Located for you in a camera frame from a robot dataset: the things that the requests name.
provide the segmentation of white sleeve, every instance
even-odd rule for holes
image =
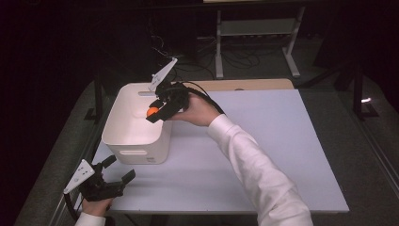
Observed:
[[[238,179],[254,204],[261,226],[312,225],[308,206],[296,186],[240,126],[220,115],[208,135],[230,160]]]
[[[104,226],[104,225],[105,225],[105,218],[88,215],[83,212],[80,214],[80,217],[75,224],[75,226]]]

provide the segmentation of hand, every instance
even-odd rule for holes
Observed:
[[[197,126],[209,126],[220,113],[196,94],[189,93],[189,106],[170,118],[172,121],[188,121]]]
[[[82,210],[86,214],[96,217],[103,217],[108,206],[111,206],[113,200],[114,199],[107,199],[96,202],[88,202],[86,199],[83,199]]]

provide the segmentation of person's left hand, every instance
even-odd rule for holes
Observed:
[[[113,200],[114,199],[107,199],[96,202],[88,202],[86,199],[83,199],[82,211],[89,215],[103,217],[108,206],[112,205]]]

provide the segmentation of white desk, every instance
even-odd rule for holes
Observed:
[[[233,121],[252,134],[291,177],[312,212],[347,212],[297,90],[211,91]],[[100,144],[93,164],[111,151]],[[249,214],[254,208],[230,162],[206,135],[206,129],[175,121],[168,159],[160,165],[122,165],[104,170],[107,182],[131,168],[136,178],[116,198],[113,211],[152,214]]]

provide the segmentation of orange object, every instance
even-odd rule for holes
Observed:
[[[152,106],[147,110],[147,117],[159,111],[158,107]]]

